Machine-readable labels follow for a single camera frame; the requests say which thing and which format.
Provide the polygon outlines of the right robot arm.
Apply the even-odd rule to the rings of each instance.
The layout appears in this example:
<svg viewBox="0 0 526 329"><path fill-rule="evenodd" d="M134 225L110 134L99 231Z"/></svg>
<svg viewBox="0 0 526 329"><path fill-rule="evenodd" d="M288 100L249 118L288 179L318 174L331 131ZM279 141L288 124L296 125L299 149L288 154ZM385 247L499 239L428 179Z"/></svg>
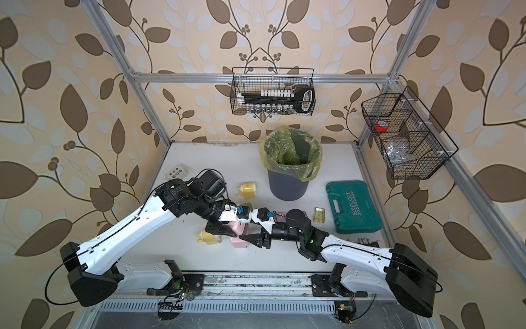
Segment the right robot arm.
<svg viewBox="0 0 526 329"><path fill-rule="evenodd" d="M336 294L359 291L394 297L401 306L422 317L433 315L437 293L442 291L437 272L407 245L376 248L345 241L312 225L304 211L285 215L267 208L239 206L236 216L261 227L258 234L240 238L258 248L274 240L293 241L298 253L311 261L334 264Z"/></svg>

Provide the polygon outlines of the green pencil sharpener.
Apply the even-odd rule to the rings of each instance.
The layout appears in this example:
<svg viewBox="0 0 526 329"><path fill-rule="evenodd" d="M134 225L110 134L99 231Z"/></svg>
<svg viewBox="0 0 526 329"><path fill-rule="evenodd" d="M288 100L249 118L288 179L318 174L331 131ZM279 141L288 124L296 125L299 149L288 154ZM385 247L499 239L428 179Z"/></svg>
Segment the green pencil sharpener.
<svg viewBox="0 0 526 329"><path fill-rule="evenodd" d="M253 210L253 206L250 202L247 202L247 203L243 203L241 204L241 206L247 210L248 212L252 211Z"/></svg>

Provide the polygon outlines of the yellow shavings tray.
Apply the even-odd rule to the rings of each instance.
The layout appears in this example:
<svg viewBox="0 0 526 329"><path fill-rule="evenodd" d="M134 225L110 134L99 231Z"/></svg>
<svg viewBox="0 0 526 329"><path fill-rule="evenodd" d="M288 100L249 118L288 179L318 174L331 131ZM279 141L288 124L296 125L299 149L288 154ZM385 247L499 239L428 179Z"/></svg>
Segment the yellow shavings tray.
<svg viewBox="0 0 526 329"><path fill-rule="evenodd" d="M316 207L315 208L315 216L314 216L313 221L315 223L325 223L326 218L325 218L325 209L324 208L320 208L320 207Z"/></svg>

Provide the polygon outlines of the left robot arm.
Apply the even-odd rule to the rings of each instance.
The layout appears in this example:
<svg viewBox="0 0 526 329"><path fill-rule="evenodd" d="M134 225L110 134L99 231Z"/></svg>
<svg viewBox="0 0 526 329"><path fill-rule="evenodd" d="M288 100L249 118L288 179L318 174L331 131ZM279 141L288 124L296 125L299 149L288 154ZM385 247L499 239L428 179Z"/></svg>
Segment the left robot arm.
<svg viewBox="0 0 526 329"><path fill-rule="evenodd" d="M62 265L76 301L83 307L94 306L123 288L146 289L153 296L185 293L184 276L174 260L136 270L120 265L119 260L151 233L183 215L205 219L210 234L235 237L228 223L243 211L228 199L224 177L215 169L205 169L187 181L175 178L161 183L116 226L85 243L61 247Z"/></svg>

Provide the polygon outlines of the pink shavings tray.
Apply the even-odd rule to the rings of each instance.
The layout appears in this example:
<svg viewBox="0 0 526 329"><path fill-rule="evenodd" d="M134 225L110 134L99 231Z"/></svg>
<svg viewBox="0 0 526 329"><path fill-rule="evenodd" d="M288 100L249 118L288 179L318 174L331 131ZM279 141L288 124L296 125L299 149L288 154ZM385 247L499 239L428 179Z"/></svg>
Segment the pink shavings tray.
<svg viewBox="0 0 526 329"><path fill-rule="evenodd" d="M274 218L278 223L286 223L286 212L274 212Z"/></svg>

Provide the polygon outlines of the pink sharpener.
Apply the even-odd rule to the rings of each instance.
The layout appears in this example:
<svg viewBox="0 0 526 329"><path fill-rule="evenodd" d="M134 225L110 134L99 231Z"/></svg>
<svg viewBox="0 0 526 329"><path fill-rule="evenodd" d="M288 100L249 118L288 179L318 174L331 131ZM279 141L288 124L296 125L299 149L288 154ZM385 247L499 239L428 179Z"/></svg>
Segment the pink sharpener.
<svg viewBox="0 0 526 329"><path fill-rule="evenodd" d="M234 248L242 249L242 248L248 248L251 244L240 239L239 237L236 238L230 238L231 244Z"/></svg>
<svg viewBox="0 0 526 329"><path fill-rule="evenodd" d="M228 226L234 231L237 237L245 234L247 229L247 224L241 222L230 222L228 223Z"/></svg>

